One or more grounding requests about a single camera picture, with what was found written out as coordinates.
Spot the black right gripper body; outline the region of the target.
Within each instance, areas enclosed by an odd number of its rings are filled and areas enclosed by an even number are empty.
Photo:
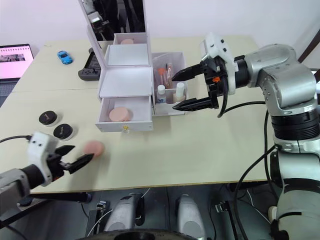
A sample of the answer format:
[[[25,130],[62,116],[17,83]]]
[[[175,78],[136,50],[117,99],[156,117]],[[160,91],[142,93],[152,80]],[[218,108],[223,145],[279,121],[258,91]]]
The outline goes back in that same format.
[[[218,109],[218,97],[223,96],[220,109],[225,110],[228,101],[228,74],[225,61],[217,56],[215,58],[206,58],[200,64],[212,107]]]

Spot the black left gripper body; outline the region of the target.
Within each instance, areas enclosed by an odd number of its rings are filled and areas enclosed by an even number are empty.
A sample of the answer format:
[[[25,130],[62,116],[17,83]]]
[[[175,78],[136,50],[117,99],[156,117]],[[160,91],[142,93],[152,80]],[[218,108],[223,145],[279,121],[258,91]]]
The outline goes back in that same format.
[[[53,153],[49,154],[47,157],[47,166],[52,175],[52,180],[57,180],[63,177],[64,171],[68,171],[70,174],[75,172],[71,163],[62,161],[62,157],[64,155],[66,155],[66,153]]]

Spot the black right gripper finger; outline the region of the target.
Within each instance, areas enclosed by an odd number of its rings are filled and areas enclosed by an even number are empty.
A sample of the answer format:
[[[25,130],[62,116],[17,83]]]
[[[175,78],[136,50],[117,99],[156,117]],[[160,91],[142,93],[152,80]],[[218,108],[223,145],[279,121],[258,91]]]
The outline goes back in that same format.
[[[207,64],[204,62],[200,62],[196,65],[189,66],[177,72],[173,77],[173,82],[184,82],[191,79],[194,79],[198,75],[202,75],[207,68]]]
[[[172,108],[177,111],[195,112],[203,109],[211,109],[213,105],[210,97],[201,99],[190,98],[177,103]]]

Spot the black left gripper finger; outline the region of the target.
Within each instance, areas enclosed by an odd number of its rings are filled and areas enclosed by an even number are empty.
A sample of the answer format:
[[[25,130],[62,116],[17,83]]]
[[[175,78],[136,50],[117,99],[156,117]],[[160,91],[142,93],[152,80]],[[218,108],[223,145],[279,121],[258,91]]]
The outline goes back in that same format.
[[[74,148],[74,145],[62,145],[55,149],[55,154],[63,157],[67,155],[70,151],[72,151]]]
[[[73,174],[86,166],[92,159],[94,158],[94,154],[84,154],[81,157],[79,157],[75,162],[70,163],[67,167],[67,171],[70,174]]]

